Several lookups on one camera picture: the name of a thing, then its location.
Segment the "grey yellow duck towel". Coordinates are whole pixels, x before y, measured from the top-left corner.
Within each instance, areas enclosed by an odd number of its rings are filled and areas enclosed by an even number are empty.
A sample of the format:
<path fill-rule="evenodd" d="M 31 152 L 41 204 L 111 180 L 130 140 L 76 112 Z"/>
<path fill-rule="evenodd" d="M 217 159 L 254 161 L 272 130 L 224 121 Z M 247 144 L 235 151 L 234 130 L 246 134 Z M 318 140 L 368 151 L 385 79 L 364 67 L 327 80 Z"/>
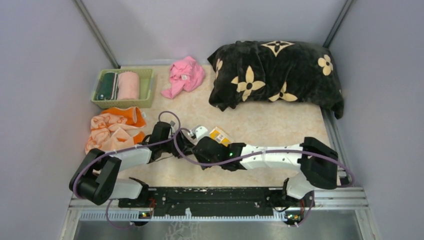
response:
<path fill-rule="evenodd" d="M 233 142 L 233 139 L 223 129 L 217 126 L 209 132 L 209 137 L 226 147 Z"/>

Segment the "orange peach towel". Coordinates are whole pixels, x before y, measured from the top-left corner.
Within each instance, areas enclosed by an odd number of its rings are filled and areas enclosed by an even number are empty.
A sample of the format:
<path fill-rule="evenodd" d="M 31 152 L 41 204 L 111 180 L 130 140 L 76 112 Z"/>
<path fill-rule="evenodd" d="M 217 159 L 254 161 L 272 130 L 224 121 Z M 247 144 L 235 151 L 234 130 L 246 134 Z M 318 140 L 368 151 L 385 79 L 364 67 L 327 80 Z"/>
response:
<path fill-rule="evenodd" d="M 145 138 L 145 126 L 146 121 L 138 107 L 108 108 L 91 119 L 85 153 L 92 149 L 110 152 L 133 147 Z"/>

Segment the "black floral pillow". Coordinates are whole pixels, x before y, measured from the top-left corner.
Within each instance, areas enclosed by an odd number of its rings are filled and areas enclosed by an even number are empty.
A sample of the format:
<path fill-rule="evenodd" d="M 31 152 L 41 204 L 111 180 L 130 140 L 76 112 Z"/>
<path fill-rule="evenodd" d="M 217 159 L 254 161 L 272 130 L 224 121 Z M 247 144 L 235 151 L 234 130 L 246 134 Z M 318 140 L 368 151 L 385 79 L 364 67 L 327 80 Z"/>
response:
<path fill-rule="evenodd" d="M 237 41 L 215 50 L 208 102 L 221 111 L 245 102 L 311 103 L 344 115 L 336 62 L 328 48 L 303 41 Z"/>

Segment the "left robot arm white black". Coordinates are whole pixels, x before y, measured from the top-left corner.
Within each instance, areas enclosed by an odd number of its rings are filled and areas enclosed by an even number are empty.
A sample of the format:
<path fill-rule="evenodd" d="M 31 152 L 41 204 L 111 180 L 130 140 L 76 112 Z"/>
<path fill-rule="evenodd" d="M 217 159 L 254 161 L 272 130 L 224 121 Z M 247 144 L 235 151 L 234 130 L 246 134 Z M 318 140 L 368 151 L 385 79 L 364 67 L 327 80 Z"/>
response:
<path fill-rule="evenodd" d="M 119 172 L 158 161 L 162 154 L 179 158 L 179 152 L 191 153 L 194 144 L 183 133 L 176 133 L 170 123 L 159 121 L 142 141 L 121 150 L 105 152 L 91 149 L 69 182 L 69 189 L 80 198 L 102 205 L 108 200 L 130 199 L 138 207 L 149 203 L 150 193 L 143 181 L 130 177 L 119 179 Z"/>

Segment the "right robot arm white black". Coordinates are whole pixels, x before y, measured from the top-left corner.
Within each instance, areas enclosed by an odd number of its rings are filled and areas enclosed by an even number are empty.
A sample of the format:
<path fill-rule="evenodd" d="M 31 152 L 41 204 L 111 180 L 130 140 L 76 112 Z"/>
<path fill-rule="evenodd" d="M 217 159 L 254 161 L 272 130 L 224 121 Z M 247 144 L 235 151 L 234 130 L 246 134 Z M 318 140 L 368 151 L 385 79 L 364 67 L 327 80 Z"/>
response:
<path fill-rule="evenodd" d="M 296 171 L 284 181 L 281 199 L 295 206 L 314 190 L 337 188 L 338 153 L 314 137 L 289 146 L 254 146 L 243 142 L 224 145 L 210 137 L 202 138 L 192 149 L 204 167 L 218 165 L 228 171 L 281 168 Z"/>

